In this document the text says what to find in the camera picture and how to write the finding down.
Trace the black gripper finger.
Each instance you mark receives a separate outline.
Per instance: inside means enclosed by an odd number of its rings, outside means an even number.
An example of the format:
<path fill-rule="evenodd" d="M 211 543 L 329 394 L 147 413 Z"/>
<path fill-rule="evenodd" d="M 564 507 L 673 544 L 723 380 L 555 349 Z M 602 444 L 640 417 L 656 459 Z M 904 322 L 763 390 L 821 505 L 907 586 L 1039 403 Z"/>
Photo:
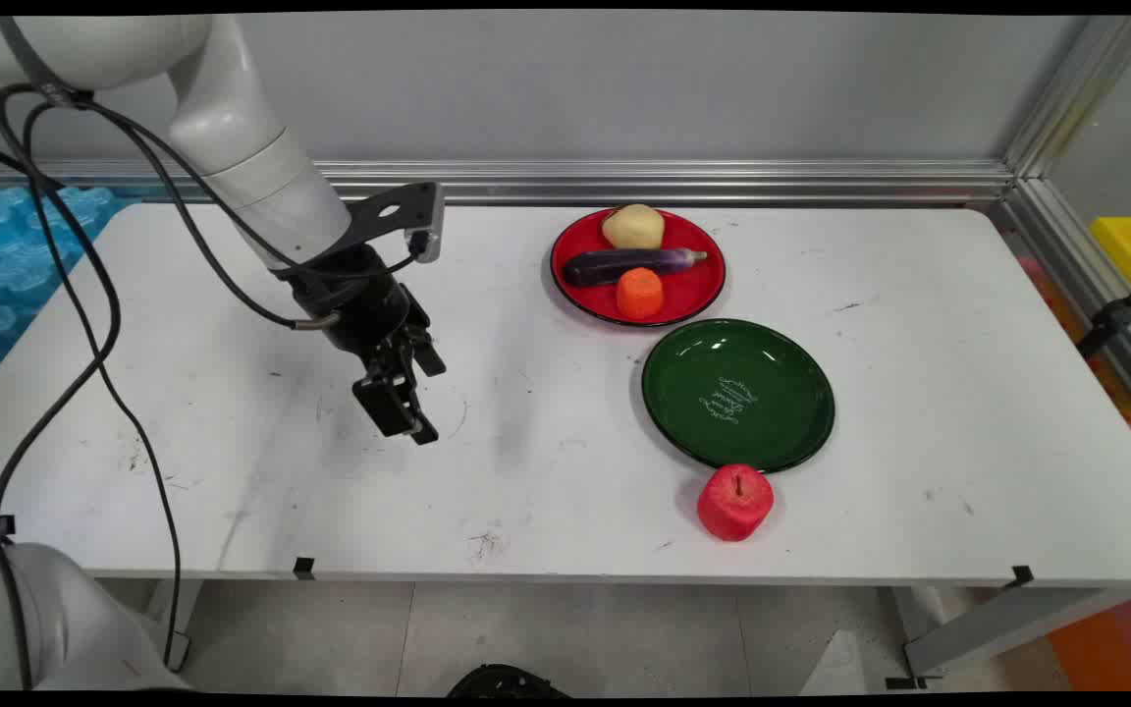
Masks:
<path fill-rule="evenodd" d="M 434 337 L 426 328 L 408 328 L 407 338 L 411 344 L 411 352 L 414 362 L 421 368 L 422 374 L 428 377 L 441 376 L 446 372 L 446 364 L 435 350 Z"/>
<path fill-rule="evenodd" d="M 428 446 L 439 434 L 420 406 L 416 383 L 412 365 L 396 365 L 364 376 L 351 385 L 351 393 L 382 437 L 408 437 Z"/>

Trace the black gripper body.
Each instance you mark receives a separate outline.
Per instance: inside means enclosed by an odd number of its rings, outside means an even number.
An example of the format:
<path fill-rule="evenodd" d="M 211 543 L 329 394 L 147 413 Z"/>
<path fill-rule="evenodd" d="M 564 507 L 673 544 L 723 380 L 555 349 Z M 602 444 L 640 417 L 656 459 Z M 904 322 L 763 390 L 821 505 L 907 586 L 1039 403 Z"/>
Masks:
<path fill-rule="evenodd" d="M 337 247 L 310 262 L 327 271 L 357 274 L 351 279 L 301 270 L 280 274 L 309 316 L 340 316 L 340 321 L 323 330 L 336 348 L 359 357 L 364 376 L 396 365 L 416 365 L 407 330 L 428 330 L 430 319 L 372 245 Z"/>

